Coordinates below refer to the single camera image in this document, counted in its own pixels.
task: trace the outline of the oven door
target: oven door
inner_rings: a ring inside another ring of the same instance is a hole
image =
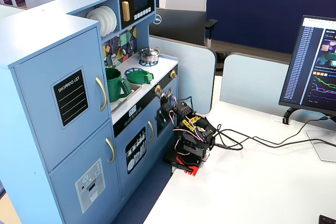
[[[122,29],[154,11],[154,0],[119,0],[119,2]]]

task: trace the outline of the office chair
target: office chair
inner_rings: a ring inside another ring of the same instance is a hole
[[[206,0],[166,0],[165,9],[172,10],[195,10],[206,11]],[[205,23],[205,29],[209,30],[209,38],[207,39],[207,46],[211,46],[212,31],[218,21],[209,19]]]

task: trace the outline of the green cup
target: green cup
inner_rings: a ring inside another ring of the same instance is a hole
[[[115,102],[119,98],[125,98],[130,93],[132,93],[130,84],[127,80],[121,78],[121,72],[118,69],[105,68],[105,70],[110,102]]]

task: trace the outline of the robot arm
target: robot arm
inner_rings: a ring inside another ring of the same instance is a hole
[[[195,175],[202,161],[207,159],[207,151],[215,145],[213,135],[216,129],[209,123],[207,118],[196,113],[185,102],[171,105],[168,94],[164,90],[156,90],[156,96],[160,99],[160,109],[165,118],[177,118],[174,127],[174,146],[168,151],[171,163],[178,161],[186,170],[193,170]]]

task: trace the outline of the blue wall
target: blue wall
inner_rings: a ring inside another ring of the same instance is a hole
[[[289,54],[304,14],[336,17],[336,0],[207,0],[213,39]]]

